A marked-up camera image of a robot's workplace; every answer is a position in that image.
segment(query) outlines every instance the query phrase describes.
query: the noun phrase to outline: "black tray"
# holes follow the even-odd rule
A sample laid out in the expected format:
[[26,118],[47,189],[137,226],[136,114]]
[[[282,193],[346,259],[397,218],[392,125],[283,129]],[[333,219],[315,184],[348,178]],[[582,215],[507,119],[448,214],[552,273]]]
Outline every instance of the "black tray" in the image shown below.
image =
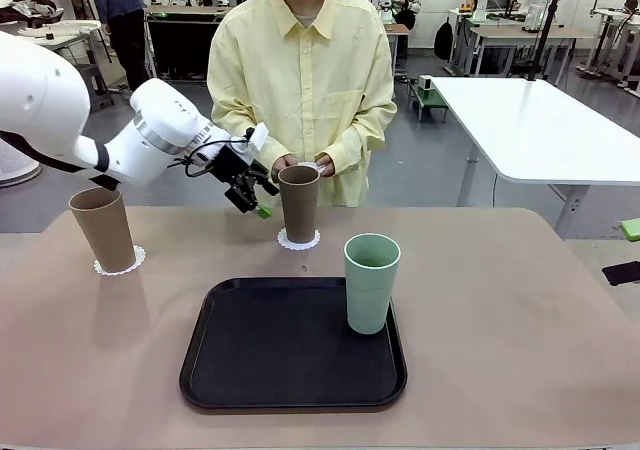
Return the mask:
[[344,278],[236,278],[204,300],[180,388],[206,409],[375,408],[407,368],[392,307],[376,335],[347,324]]

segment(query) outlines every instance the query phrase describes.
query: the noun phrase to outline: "brown cup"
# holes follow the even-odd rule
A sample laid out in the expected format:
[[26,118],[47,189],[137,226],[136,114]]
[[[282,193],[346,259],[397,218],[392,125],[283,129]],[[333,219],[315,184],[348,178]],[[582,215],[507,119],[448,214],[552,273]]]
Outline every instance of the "brown cup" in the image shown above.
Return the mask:
[[135,263],[127,213],[118,190],[85,190],[71,197],[69,208],[105,272],[122,272]]
[[316,213],[320,174],[304,165],[287,167],[278,173],[287,239],[309,243],[316,234]]

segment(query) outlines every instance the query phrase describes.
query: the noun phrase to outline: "green cup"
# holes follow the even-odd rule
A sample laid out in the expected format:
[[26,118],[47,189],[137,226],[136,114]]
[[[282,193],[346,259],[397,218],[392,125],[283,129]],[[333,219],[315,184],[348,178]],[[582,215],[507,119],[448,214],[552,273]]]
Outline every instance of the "green cup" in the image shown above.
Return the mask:
[[347,274],[347,320],[358,333],[373,335],[384,327],[400,247],[375,233],[356,235],[344,246]]

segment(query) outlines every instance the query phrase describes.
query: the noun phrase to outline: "person's left hand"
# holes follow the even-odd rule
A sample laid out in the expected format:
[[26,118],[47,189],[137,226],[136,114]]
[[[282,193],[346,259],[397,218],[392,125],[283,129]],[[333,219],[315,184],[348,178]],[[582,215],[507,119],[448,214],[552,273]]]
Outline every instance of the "person's left hand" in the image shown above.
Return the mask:
[[327,154],[324,154],[318,160],[316,160],[316,165],[319,167],[325,167],[325,169],[320,174],[321,177],[328,178],[333,177],[336,174],[336,166],[333,164],[333,160]]

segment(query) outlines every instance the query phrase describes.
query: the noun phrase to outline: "button-up shirt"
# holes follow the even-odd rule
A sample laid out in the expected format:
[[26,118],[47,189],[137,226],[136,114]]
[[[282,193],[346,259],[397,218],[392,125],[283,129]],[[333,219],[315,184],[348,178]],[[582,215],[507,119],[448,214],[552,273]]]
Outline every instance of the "button-up shirt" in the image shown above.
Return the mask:
[[336,175],[322,179],[319,203],[364,201],[370,152],[396,113],[389,43],[368,1],[325,0],[309,28],[284,0],[243,3],[213,38],[208,86],[217,125],[244,135],[266,124],[267,169],[286,154],[327,154]]

